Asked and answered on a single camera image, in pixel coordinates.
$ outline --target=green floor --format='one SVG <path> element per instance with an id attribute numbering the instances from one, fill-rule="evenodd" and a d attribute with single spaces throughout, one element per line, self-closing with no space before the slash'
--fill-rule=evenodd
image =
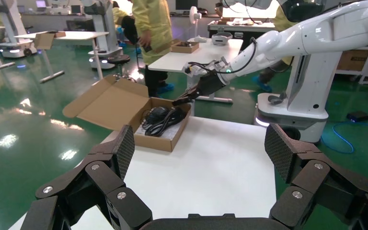
<path id="1" fill-rule="evenodd" d="M 86 46 L 54 46 L 47 52 L 53 68 L 65 70 L 66 74 L 45 84 L 38 82 L 48 75 L 41 55 L 16 60 L 18 68 L 0 70 L 0 230 L 9 228 L 25 213 L 40 185 L 72 169 L 111 132 L 62 114 L 64 106 L 98 80 L 96 71 L 88 64 L 88 51 Z M 125 49 L 125 53 L 134 55 L 131 48 Z M 128 67 L 135 66 L 133 58 Z M 219 97 L 232 98 L 233 105 L 197 102 L 195 115 L 250 124 L 260 93 L 250 76 L 236 79 L 217 93 Z M 167 99 L 179 96 L 186 87 L 183 74 L 170 74 L 168 82 L 174 83 L 176 89 L 162 95 Z M 287 82 L 285 73 L 271 84 L 275 92 L 280 92 Z M 332 121 L 343 120 L 347 112 L 354 110 L 368 112 L 368 86 L 338 77 L 332 85 L 327 110 Z M 339 130 L 353 143 L 355 153 L 341 154 L 324 145 L 319 148 L 334 162 L 368 177 L 368 127 L 347 125 Z M 335 148 L 349 150 L 332 133 L 332 123 L 327 125 L 323 137 Z M 276 186 L 278 194 L 286 187 L 278 176 Z M 346 227 L 330 211 L 318 207 L 305 229 Z"/>

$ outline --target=metal screw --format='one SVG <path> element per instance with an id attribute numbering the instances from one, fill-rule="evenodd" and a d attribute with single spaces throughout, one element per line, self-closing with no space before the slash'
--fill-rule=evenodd
<path id="1" fill-rule="evenodd" d="M 99 164 L 95 164 L 95 165 L 91 166 L 91 169 L 92 169 L 92 170 L 96 170 L 96 169 L 98 169 L 98 168 L 99 168 Z"/>
<path id="2" fill-rule="evenodd" d="M 126 197 L 126 193 L 125 192 L 120 192 L 120 193 L 118 193 L 118 199 L 123 199 L 123 198 L 125 198 Z"/>
<path id="3" fill-rule="evenodd" d="M 323 169 L 323 165 L 322 164 L 316 163 L 316 164 L 314 164 L 314 166 L 317 169 Z"/>
<path id="4" fill-rule="evenodd" d="M 49 193 L 51 190 L 53 190 L 53 187 L 49 186 L 49 187 L 45 187 L 43 189 L 43 193 Z"/>
<path id="5" fill-rule="evenodd" d="M 293 197 L 295 197 L 297 199 L 301 199 L 302 198 L 302 194 L 299 191 L 294 191 L 293 192 Z"/>

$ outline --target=computer screen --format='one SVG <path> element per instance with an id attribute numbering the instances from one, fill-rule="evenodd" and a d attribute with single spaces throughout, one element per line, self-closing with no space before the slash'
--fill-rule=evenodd
<path id="1" fill-rule="evenodd" d="M 25 12 L 24 6 L 18 6 L 18 11 L 19 13 L 24 13 Z"/>
<path id="2" fill-rule="evenodd" d="M 81 6 L 80 5 L 72 5 L 71 6 L 71 13 L 72 14 L 81 13 Z"/>
<path id="3" fill-rule="evenodd" d="M 46 7 L 46 2 L 45 1 L 36 1 L 36 6 L 38 8 L 45 8 Z"/>
<path id="4" fill-rule="evenodd" d="M 192 6 L 198 7 L 198 0 L 175 0 L 175 9 L 178 11 L 189 11 Z"/>

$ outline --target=stool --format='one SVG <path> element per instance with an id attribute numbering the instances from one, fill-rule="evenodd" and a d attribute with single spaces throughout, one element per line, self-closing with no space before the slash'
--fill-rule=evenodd
<path id="1" fill-rule="evenodd" d="M 115 57 L 109 57 L 108 63 L 116 65 L 116 74 L 114 74 L 115 79 L 119 80 L 120 78 L 128 79 L 130 81 L 136 82 L 133 78 L 130 77 L 129 74 L 123 71 L 123 65 L 130 61 L 130 56 L 127 54 L 122 54 Z"/>

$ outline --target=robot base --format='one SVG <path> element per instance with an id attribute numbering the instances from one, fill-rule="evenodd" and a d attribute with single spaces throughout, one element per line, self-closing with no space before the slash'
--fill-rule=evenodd
<path id="1" fill-rule="evenodd" d="M 0 43 L 0 52 L 5 58 L 23 58 L 37 53 L 32 41 L 25 43 Z"/>
<path id="2" fill-rule="evenodd" d="M 272 94 L 261 93 L 258 95 L 254 125 L 267 127 L 269 123 L 276 123 L 292 139 L 310 143 L 318 143 L 320 141 L 328 118 L 326 111 L 319 115 L 291 112 L 286 108 L 287 99 L 279 105 L 271 105 L 267 100 L 269 95 Z"/>
<path id="3" fill-rule="evenodd" d="M 96 69 L 97 64 L 96 64 L 95 57 L 94 57 L 94 51 L 91 51 L 88 54 L 91 55 L 91 57 L 89 59 L 90 64 L 91 64 L 91 68 Z M 118 56 L 118 55 L 122 55 L 122 54 L 123 54 L 123 50 L 122 50 L 121 47 L 119 47 L 116 51 L 113 51 L 113 52 L 98 53 L 101 69 L 112 69 L 112 68 L 114 68 L 115 67 L 114 64 L 108 63 L 108 61 L 107 61 L 108 57 Z"/>

